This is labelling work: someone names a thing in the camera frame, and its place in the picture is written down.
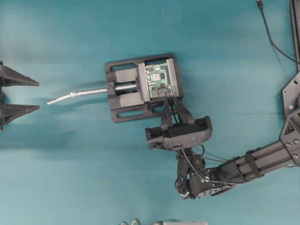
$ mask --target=circuit board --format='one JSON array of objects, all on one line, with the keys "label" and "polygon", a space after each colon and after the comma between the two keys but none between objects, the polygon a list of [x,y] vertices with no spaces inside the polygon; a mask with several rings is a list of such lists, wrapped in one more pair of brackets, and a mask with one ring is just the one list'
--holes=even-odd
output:
[{"label": "circuit board", "polygon": [[172,96],[166,63],[146,66],[146,76],[151,99]]}]

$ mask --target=black metal bracket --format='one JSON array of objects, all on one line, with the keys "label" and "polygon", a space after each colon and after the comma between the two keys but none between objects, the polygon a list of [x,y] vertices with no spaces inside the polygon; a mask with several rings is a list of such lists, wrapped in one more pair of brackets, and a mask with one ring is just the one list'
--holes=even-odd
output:
[{"label": "black metal bracket", "polygon": [[261,177],[263,177],[263,175],[261,175],[261,173],[259,172],[259,170],[255,164],[255,158],[252,156],[253,152],[254,152],[253,150],[246,152],[245,162],[250,166],[251,171],[253,172],[254,176],[256,178],[261,178]]},{"label": "black metal bracket", "polygon": [[300,108],[287,116],[280,134],[280,141],[294,163],[300,166]]},{"label": "black metal bracket", "polygon": [[39,83],[3,65],[0,61],[0,130],[14,119],[39,109],[38,105],[3,104],[2,87],[39,86]]}]

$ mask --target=table surface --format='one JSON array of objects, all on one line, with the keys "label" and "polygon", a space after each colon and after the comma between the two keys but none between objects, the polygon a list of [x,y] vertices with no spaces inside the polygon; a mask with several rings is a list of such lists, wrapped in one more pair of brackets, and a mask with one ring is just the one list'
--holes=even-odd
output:
[{"label": "table surface", "polygon": [[[264,6],[274,41],[293,56],[288,0]],[[161,53],[176,55],[194,118],[211,118],[208,157],[278,139],[281,90],[296,66],[271,47],[255,0],[0,0],[0,59],[40,82],[4,88],[7,103],[40,110],[1,133],[0,224],[299,223],[297,168],[184,201],[174,188],[175,153],[146,144],[144,129],[159,117],[113,123],[105,94],[46,105],[103,87],[106,62]]]}]

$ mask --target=bolt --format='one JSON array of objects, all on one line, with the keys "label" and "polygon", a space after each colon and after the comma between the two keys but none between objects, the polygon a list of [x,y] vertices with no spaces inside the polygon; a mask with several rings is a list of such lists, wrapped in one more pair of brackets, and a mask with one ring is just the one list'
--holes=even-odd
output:
[{"label": "bolt", "polygon": [[[117,84],[114,87],[115,90],[129,90],[129,89],[136,89],[136,83],[131,83],[131,82],[125,82],[122,84]],[[98,93],[103,93],[107,92],[107,89],[102,88],[102,89],[95,89],[95,90],[84,90],[84,91],[72,91],[67,95],[57,97],[54,99],[51,99],[47,102],[47,105],[51,105],[53,103],[65,100],[67,98],[72,98],[76,96],[83,96],[83,95],[93,95],[93,94],[98,94]]]},{"label": "bolt", "polygon": [[299,159],[299,156],[297,154],[294,154],[292,157],[293,159]]}]

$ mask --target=cable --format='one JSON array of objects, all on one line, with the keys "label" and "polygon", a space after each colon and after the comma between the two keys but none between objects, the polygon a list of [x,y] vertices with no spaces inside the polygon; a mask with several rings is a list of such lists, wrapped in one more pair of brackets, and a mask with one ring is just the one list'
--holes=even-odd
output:
[{"label": "cable", "polygon": [[272,44],[272,45],[274,46],[274,48],[275,48],[277,51],[279,51],[282,55],[284,55],[284,56],[287,57],[288,59],[290,59],[290,60],[292,60],[292,61],[294,61],[294,62],[300,64],[299,61],[293,59],[292,57],[290,57],[289,55],[287,55],[287,54],[285,54],[283,51],[281,51],[281,50],[277,47],[277,45],[273,42],[273,39],[272,39],[271,34],[270,34],[269,27],[268,27],[268,24],[267,24],[266,17],[265,17],[265,15],[264,15],[264,11],[263,11],[263,2],[262,2],[262,0],[256,0],[256,3],[257,3],[257,6],[259,7],[259,9],[260,9],[261,12],[262,12],[263,22],[264,22],[264,25],[265,25],[265,27],[266,27],[266,30],[267,30],[267,33],[268,33],[268,37],[269,37],[269,40],[270,40],[271,44]]},{"label": "cable", "polygon": [[217,162],[217,163],[225,163],[226,162],[226,161],[223,161],[223,160],[218,160],[218,159],[215,159],[215,158],[208,158],[208,157],[205,157],[205,156],[203,156],[203,158],[205,158],[206,160],[209,160],[209,161]]},{"label": "cable", "polygon": [[204,147],[204,145],[203,144],[201,144],[201,147],[202,147],[202,149],[203,149],[203,152],[202,152],[202,155],[201,155],[201,157],[205,154],[205,147]]},{"label": "cable", "polygon": [[212,183],[225,184],[225,185],[228,185],[228,184],[230,184],[230,185],[238,185],[238,184],[245,184],[245,183],[248,182],[248,181],[243,182],[243,183],[224,182],[224,181],[218,181],[218,180],[211,180],[211,179],[209,179],[209,178],[203,177],[202,175],[200,175],[200,174],[197,172],[197,170],[194,168],[194,166],[193,166],[193,165],[191,164],[191,162],[189,161],[189,159],[188,159],[188,157],[187,157],[187,155],[186,155],[186,153],[185,153],[185,151],[184,151],[182,145],[181,145],[180,143],[178,143],[178,146],[181,148],[181,151],[182,151],[184,157],[186,158],[187,163],[191,166],[191,168],[193,169],[193,171],[195,172],[195,174],[196,174],[197,176],[199,176],[201,179],[208,180],[208,181],[210,181],[210,182],[212,182]]},{"label": "cable", "polygon": [[174,117],[174,119],[175,119],[175,122],[176,122],[176,123],[178,123],[178,121],[177,121],[177,118],[176,118],[176,116],[175,116],[174,109],[173,109],[173,103],[172,103],[172,104],[170,104],[170,101],[169,101],[169,99],[168,99],[168,102],[169,102],[169,105],[170,105],[170,107],[171,107],[172,114],[173,114],[173,117]]},{"label": "cable", "polygon": [[204,148],[203,145],[201,145],[201,147],[203,148],[203,152],[202,152],[201,157],[203,157],[204,159],[209,160],[209,161],[213,161],[213,162],[218,162],[218,163],[225,163],[225,162],[226,162],[226,161],[224,161],[224,160],[219,160],[219,159],[209,158],[209,157],[203,156],[204,153],[205,153],[205,148]]}]

